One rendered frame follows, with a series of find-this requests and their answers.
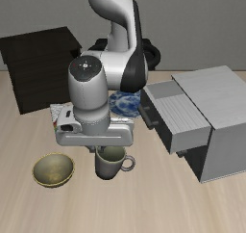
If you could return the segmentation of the pale olive mug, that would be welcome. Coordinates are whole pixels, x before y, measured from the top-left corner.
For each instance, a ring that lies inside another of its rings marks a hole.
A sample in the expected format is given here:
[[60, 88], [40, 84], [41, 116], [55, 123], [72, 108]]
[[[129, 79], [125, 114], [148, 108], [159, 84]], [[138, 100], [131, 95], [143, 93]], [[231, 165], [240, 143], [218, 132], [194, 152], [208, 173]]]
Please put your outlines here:
[[111, 180], [122, 171], [131, 171], [135, 158], [123, 146], [106, 146], [95, 152], [95, 173], [103, 180]]

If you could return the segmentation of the dark slatted rack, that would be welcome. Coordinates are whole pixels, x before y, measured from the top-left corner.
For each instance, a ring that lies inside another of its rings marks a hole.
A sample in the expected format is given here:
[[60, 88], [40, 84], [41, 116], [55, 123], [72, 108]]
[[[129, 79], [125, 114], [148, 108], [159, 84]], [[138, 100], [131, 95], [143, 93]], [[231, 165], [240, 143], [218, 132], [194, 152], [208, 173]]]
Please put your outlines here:
[[20, 114], [70, 101], [67, 70], [81, 48], [67, 27], [0, 38]]

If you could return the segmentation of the olive yellow bowl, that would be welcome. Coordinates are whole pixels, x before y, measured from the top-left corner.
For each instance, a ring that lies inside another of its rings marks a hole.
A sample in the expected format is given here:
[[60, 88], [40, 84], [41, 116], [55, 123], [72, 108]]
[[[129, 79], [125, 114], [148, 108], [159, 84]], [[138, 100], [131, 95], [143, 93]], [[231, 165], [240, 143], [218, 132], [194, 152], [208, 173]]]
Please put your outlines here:
[[34, 180], [45, 188], [57, 188], [67, 183], [75, 170], [74, 161], [62, 153], [49, 153], [39, 158], [33, 166]]

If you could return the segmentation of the grey open drawer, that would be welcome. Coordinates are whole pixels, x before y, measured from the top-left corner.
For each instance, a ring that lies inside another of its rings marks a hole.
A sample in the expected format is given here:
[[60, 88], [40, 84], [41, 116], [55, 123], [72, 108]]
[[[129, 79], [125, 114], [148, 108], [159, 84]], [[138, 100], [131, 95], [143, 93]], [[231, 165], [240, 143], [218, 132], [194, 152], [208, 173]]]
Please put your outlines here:
[[170, 154], [208, 144], [210, 124], [173, 80], [146, 85], [138, 110]]

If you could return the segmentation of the grey cabinet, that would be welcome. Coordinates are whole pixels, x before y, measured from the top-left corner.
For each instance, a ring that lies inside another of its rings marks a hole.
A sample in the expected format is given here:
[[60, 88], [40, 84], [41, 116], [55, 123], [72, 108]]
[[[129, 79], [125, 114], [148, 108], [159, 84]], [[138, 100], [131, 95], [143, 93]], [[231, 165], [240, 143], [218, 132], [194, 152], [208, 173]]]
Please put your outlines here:
[[211, 126], [208, 144], [184, 156], [198, 180], [246, 171], [246, 82], [225, 65], [175, 74], [173, 79]]

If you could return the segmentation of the blue and white plate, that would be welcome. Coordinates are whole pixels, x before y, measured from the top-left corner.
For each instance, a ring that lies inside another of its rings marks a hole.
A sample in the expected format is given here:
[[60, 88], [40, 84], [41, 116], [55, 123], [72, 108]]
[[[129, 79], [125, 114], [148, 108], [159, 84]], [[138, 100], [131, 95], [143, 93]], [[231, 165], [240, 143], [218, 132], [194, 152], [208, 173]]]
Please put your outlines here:
[[140, 91], [135, 93], [116, 91], [110, 98], [111, 112], [120, 117], [136, 118], [140, 116], [138, 105], [140, 103]]

